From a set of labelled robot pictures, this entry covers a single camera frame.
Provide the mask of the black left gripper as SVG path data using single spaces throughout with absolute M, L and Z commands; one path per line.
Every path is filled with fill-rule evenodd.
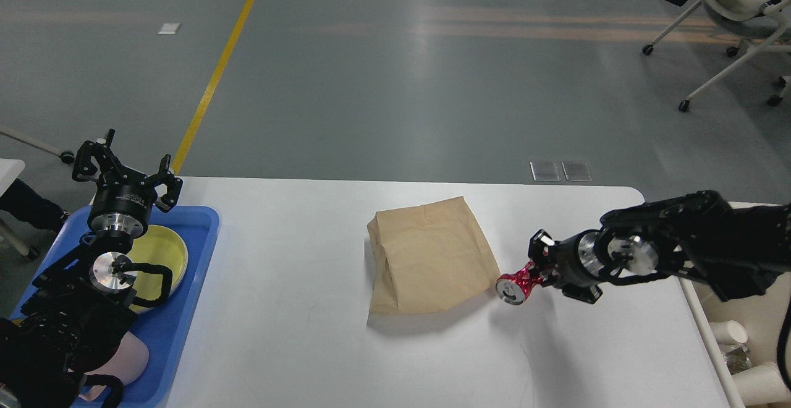
M 146 234 L 153 205 L 162 213 L 176 207 L 184 182 L 170 169 L 171 155 L 165 154 L 158 171 L 146 177 L 146 187 L 121 184 L 124 166 L 111 151 L 115 133 L 110 128 L 104 137 L 82 143 L 74 157 L 72 180 L 96 185 L 88 214 L 93 232 L 122 231 L 136 239 Z

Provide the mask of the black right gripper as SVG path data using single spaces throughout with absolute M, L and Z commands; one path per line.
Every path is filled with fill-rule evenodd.
M 554 263 L 556 271 L 539 273 L 539 285 L 560 289 L 565 297 L 582 303 L 595 304 L 603 294 L 598 287 L 604 269 L 604 262 L 596 253 L 599 234 L 587 230 L 556 242 L 547 231 L 539 229 L 530 239 L 528 258 L 533 263 Z

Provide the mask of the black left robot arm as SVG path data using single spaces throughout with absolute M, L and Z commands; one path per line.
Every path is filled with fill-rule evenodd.
M 165 265 L 129 257 L 147 233 L 153 208 L 167 213 L 183 185 L 164 155 L 155 174 L 128 168 L 111 151 L 115 130 L 85 141 L 72 178 L 94 182 L 88 241 L 50 264 L 22 304 L 19 323 L 2 320 L 3 407 L 70 407 L 85 386 L 105 386 L 104 407 L 116 407 L 124 383 L 114 375 L 88 374 L 115 355 L 138 315 L 133 305 L 166 303 L 174 273 Z

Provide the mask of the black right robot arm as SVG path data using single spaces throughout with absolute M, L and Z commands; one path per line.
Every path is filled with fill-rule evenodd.
M 723 302 L 765 295 L 789 272 L 789 205 L 734 208 L 712 190 L 614 209 L 599 228 L 564 240 L 537 231 L 525 269 L 543 286 L 593 304 L 601 283 L 676 276 Z

